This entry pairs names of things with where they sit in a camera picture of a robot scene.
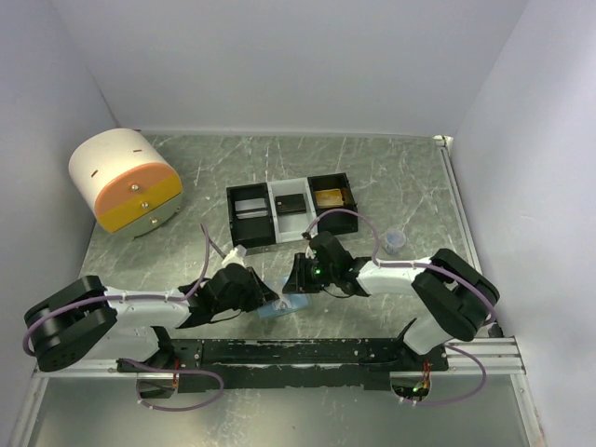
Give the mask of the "green card holder wallet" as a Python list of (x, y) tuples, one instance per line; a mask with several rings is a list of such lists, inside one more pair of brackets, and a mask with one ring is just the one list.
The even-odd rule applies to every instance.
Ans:
[(307, 294), (285, 294), (282, 292), (282, 288), (288, 279), (289, 277), (285, 276), (275, 279), (268, 279), (265, 282), (265, 285), (278, 295), (278, 298), (277, 300), (269, 302), (256, 310), (260, 319), (282, 317), (310, 306), (311, 300)]

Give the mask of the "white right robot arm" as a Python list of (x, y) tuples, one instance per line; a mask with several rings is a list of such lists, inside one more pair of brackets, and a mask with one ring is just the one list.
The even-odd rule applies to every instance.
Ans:
[(412, 262), (381, 262), (353, 256), (336, 236), (323, 232), (309, 240), (307, 251), (294, 255), (282, 291), (313, 294), (329, 286), (345, 297), (396, 293), (422, 301), (429, 314), (404, 327), (390, 357), (409, 371), (452, 339), (473, 340), (481, 327), (494, 321), (500, 299), (490, 280), (449, 249)]

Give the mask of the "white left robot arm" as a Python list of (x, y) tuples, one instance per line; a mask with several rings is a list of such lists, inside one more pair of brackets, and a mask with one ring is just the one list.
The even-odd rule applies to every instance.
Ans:
[(215, 323), (228, 310), (249, 313), (277, 299), (253, 268), (237, 263), (163, 292), (122, 291), (84, 276), (25, 313), (23, 348), (45, 373), (123, 358), (161, 372), (174, 359), (166, 330)]

